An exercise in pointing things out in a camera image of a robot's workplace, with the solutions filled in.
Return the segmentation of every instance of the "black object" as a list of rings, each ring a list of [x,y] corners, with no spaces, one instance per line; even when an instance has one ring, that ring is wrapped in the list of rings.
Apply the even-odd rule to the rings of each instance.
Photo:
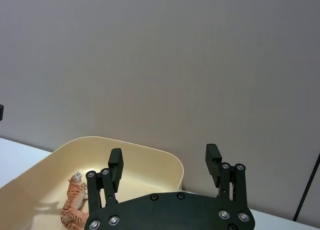
[[[303,206],[303,204],[304,204],[304,202],[305,202],[305,199],[306,199],[306,196],[307,196],[307,194],[308,194],[308,192],[309,192],[309,189],[310,189],[310,186],[311,186],[311,184],[312,184],[312,181],[314,180],[314,177],[315,177],[316,172],[317,172],[317,170],[318,170],[319,164],[320,164],[320,153],[319,153],[319,155],[318,155],[318,158],[317,158],[317,160],[316,160],[316,162],[315,162],[315,165],[314,165],[314,167],[313,167],[313,170],[312,170],[312,172],[311,172],[309,181],[308,181],[308,183],[306,184],[306,187],[305,187],[305,189],[304,189],[304,192],[303,192],[302,198],[301,198],[301,200],[300,200],[300,203],[299,203],[299,205],[298,205],[298,208],[296,209],[296,212],[295,212],[295,215],[294,215],[294,218],[293,218],[293,221],[295,221],[295,222],[296,222],[297,219],[298,219],[299,213],[300,213],[301,208],[302,208],[302,206]]]
[[[84,230],[253,230],[255,220],[247,207],[245,166],[222,163],[215,144],[207,145],[205,161],[219,188],[217,198],[182,192],[157,193],[118,203],[115,192],[123,158],[121,149],[113,149],[109,169],[86,174],[89,217]],[[105,208],[100,199],[102,188]]]
[[[0,104],[0,121],[4,117],[4,111],[3,110],[4,110],[4,106]]]

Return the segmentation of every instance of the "plastic tray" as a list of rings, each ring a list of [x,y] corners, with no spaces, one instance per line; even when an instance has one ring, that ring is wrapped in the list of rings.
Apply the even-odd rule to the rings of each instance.
[[[184,168],[174,155],[113,139],[83,137],[58,148],[0,189],[1,229],[65,230],[60,211],[67,199],[68,179],[79,171],[85,182],[86,172],[107,167],[113,148],[122,149],[124,161],[116,193],[119,202],[181,190]],[[86,202],[83,211],[88,211]]]

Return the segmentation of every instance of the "table surface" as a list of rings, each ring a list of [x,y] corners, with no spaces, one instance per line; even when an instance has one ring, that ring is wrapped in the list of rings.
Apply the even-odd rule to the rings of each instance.
[[[0,138],[0,188],[24,173],[50,152]],[[318,230],[287,219],[251,210],[255,230]]]

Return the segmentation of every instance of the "toy tiger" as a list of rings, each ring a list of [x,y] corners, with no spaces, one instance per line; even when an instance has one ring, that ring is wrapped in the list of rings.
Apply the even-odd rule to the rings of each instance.
[[[84,213],[78,209],[82,206],[83,200],[88,199],[86,190],[88,189],[86,183],[81,181],[81,173],[76,172],[69,181],[69,188],[66,193],[68,199],[65,202],[60,217],[61,222],[70,230],[82,230],[75,223],[85,224],[89,213]]]

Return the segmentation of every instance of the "tiger head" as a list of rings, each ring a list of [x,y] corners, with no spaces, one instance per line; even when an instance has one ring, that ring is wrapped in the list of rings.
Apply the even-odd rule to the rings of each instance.
[[[69,183],[73,182],[73,183],[81,183],[82,174],[79,172],[76,172],[68,181]]]

